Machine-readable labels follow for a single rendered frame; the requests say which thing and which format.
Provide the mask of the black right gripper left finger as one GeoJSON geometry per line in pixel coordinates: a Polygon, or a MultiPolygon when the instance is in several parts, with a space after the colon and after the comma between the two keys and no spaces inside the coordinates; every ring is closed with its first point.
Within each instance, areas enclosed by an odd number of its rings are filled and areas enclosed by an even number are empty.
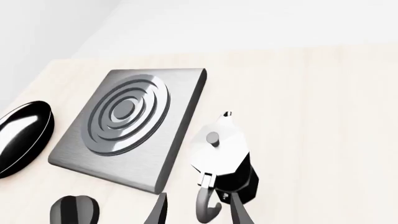
{"type": "Polygon", "coordinates": [[[162,192],[159,194],[159,197],[144,224],[165,224],[167,218],[167,209],[167,194],[162,192]]]}

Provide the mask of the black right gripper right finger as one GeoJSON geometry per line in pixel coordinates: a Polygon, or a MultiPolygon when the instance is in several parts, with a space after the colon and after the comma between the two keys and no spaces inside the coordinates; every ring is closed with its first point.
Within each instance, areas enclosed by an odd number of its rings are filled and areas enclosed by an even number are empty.
{"type": "Polygon", "coordinates": [[[231,194],[230,206],[233,224],[254,224],[237,193],[231,194]]]}

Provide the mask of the silver and black moka pot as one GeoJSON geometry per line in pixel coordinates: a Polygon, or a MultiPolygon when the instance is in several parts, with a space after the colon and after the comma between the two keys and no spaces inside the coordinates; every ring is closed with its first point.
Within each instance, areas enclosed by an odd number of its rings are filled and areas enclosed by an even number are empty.
{"type": "Polygon", "coordinates": [[[216,218],[222,203],[230,206],[232,193],[239,195],[243,205],[256,197],[259,177],[245,135],[233,123],[231,111],[202,127],[192,140],[192,150],[190,164],[200,173],[195,202],[200,223],[216,218]]]}

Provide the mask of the flat black stove plate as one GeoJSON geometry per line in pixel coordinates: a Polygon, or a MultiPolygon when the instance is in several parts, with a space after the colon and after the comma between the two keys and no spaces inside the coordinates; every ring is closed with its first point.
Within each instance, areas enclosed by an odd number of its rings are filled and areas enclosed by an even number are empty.
{"type": "Polygon", "coordinates": [[[161,193],[206,78],[204,68],[110,70],[48,162],[161,193]]]}

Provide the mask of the black frying pan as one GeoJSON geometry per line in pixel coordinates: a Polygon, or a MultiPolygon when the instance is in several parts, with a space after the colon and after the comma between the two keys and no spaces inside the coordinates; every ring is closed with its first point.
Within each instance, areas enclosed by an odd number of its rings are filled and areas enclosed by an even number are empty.
{"type": "Polygon", "coordinates": [[[27,167],[49,143],[55,128],[47,102],[32,101],[0,118],[0,179],[27,167]]]}

